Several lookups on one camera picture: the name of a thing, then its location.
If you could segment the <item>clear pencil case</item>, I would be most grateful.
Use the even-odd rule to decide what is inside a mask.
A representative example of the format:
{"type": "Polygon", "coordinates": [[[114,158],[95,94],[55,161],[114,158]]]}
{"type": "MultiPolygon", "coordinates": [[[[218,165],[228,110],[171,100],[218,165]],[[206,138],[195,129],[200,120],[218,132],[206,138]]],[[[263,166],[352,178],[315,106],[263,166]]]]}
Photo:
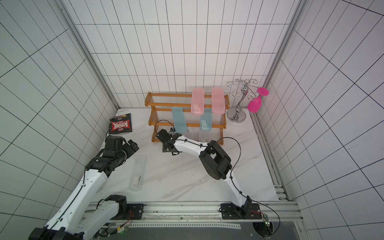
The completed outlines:
{"type": "Polygon", "coordinates": [[[209,143],[212,140],[212,133],[200,131],[199,132],[199,141],[204,143],[209,143]]]}
{"type": "Polygon", "coordinates": [[[148,156],[138,155],[134,160],[132,167],[129,190],[131,192],[140,192],[143,189],[145,174],[147,171],[148,156]]]}
{"type": "Polygon", "coordinates": [[[196,127],[188,127],[185,136],[194,141],[199,141],[200,138],[200,129],[196,127]]]}

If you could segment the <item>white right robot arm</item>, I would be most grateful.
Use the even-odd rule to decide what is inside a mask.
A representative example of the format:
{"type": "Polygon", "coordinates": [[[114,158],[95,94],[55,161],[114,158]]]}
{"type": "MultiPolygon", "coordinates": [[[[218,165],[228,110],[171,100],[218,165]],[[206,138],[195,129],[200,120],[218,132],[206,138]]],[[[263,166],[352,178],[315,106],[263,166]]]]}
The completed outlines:
{"type": "Polygon", "coordinates": [[[178,133],[172,135],[164,129],[157,132],[156,138],[163,144],[164,153],[173,155],[187,153],[198,157],[208,175],[215,180],[225,181],[236,197],[234,202],[221,207],[220,212],[227,214],[230,218],[246,218],[251,209],[252,200],[239,188],[233,173],[232,160],[217,141],[198,142],[178,133]]]}

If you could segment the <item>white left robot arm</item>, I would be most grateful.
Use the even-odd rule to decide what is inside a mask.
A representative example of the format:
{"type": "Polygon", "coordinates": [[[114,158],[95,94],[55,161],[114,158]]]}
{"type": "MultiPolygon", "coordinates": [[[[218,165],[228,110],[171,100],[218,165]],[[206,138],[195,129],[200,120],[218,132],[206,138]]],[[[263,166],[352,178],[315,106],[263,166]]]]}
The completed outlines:
{"type": "Polygon", "coordinates": [[[110,220],[134,217],[127,198],[110,195],[89,217],[83,218],[94,195],[111,173],[139,150],[138,145],[123,137],[108,136],[105,147],[86,165],[82,180],[59,211],[42,228],[35,228],[30,240],[90,240],[110,220]]]}

